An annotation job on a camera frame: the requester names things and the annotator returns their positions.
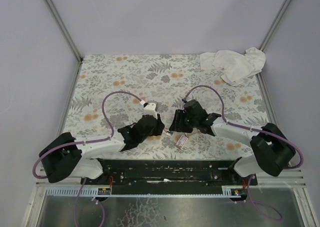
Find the red white staple box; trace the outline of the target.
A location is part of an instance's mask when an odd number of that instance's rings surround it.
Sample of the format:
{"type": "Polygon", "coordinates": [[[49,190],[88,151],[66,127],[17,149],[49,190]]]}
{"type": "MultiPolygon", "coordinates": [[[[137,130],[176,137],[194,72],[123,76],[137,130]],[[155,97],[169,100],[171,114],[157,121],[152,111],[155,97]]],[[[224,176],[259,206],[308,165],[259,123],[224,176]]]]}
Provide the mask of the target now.
{"type": "Polygon", "coordinates": [[[184,147],[184,145],[186,144],[186,142],[188,141],[188,137],[185,136],[185,135],[181,135],[179,137],[179,139],[177,140],[175,146],[178,148],[178,149],[182,149],[184,147]]]}

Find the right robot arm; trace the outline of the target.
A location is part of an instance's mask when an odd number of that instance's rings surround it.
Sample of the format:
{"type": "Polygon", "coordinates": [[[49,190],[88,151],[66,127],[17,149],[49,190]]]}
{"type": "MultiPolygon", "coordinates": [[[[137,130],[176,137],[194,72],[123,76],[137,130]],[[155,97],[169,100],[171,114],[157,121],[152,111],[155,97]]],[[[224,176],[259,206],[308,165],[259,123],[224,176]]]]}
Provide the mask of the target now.
{"type": "Polygon", "coordinates": [[[254,128],[231,123],[221,114],[207,113],[193,99],[186,102],[183,109],[175,111],[169,131],[191,133],[194,129],[213,137],[231,139],[252,149],[252,155],[240,157],[232,165],[241,177],[262,172],[277,177],[296,154],[276,125],[268,123],[262,128],[254,128]]]}

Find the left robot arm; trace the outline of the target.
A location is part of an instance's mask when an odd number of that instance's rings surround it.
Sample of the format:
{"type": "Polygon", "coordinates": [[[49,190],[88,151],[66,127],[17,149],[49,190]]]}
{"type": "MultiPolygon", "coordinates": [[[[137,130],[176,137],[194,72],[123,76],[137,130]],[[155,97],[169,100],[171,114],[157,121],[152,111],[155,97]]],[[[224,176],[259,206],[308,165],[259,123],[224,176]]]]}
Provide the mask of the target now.
{"type": "Polygon", "coordinates": [[[39,153],[32,173],[49,183],[69,176],[97,179],[103,167],[95,156],[134,149],[148,137],[161,136],[164,127],[160,115],[146,114],[137,123],[118,129],[112,137],[77,139],[70,132],[62,133],[39,153]]]}

